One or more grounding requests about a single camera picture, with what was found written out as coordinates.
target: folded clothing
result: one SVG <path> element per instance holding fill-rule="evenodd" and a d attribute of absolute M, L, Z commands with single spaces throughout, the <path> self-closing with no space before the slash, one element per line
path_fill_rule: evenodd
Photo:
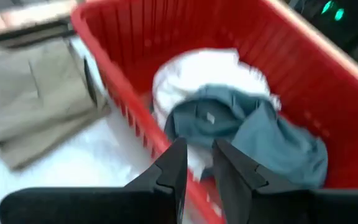
<path fill-rule="evenodd" d="M 153 80 L 153 106 L 161 129 L 174 106 L 205 85 L 226 85 L 264 96 L 280 109 L 266 78 L 257 68 L 239 61 L 236 49 L 198 49 L 174 57 L 160 67 Z"/>
<path fill-rule="evenodd" d="M 164 131 L 172 141 L 184 137 L 192 146 L 207 149 L 214 139 L 226 139 L 294 184 L 307 189 L 324 184 L 324 142 L 278 115 L 265 97 L 206 85 L 174 107 Z"/>
<path fill-rule="evenodd" d="M 61 39 L 0 49 L 0 156 L 10 167 L 24 165 L 96 119 L 83 75 Z"/>

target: clothing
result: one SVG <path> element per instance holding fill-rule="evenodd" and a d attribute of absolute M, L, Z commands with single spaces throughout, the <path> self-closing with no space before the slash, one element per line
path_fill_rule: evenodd
<path fill-rule="evenodd" d="M 324 184 L 328 166 L 324 142 L 279 116 L 264 97 L 207 85 L 176 105 L 164 131 L 171 140 L 184 137 L 188 144 L 208 149 L 214 139 L 222 138 L 294 184 L 304 188 Z"/>
<path fill-rule="evenodd" d="M 262 72 L 240 62 L 236 49 L 198 49 L 171 59 L 156 73 L 152 93 L 158 125 L 163 129 L 175 105 L 210 84 L 264 96 L 276 109 L 281 107 Z"/>
<path fill-rule="evenodd" d="M 9 167 L 35 159 L 100 115 L 84 80 L 62 40 L 0 49 L 0 156 Z"/>

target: red plastic basket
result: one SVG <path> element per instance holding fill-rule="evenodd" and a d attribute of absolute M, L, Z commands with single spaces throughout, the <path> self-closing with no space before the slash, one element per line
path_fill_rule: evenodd
<path fill-rule="evenodd" d="M 358 65 L 283 3 L 98 1 L 79 6 L 71 18 L 111 98 L 152 156 L 170 145 L 144 100 L 159 66 L 191 49 L 236 47 L 280 95 L 283 115 L 324 139 L 326 187 L 358 188 Z M 188 174 L 186 195 L 207 223 L 222 223 L 213 183 Z"/>

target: khaki fabric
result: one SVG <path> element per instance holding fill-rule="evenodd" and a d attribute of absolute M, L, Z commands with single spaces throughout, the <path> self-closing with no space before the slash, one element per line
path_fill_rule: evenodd
<path fill-rule="evenodd" d="M 63 40 L 0 50 L 0 156 L 10 167 L 51 149 L 100 111 Z"/>

